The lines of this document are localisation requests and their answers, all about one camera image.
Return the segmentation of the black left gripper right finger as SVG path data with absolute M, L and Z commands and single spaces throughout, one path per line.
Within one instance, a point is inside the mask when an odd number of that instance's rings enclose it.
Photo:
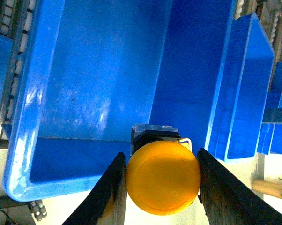
M 282 214 L 201 148 L 199 200 L 211 225 L 282 225 Z

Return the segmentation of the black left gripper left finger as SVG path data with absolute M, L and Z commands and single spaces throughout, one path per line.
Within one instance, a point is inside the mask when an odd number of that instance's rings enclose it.
M 119 152 L 65 225 L 123 225 L 126 213 L 126 157 Z

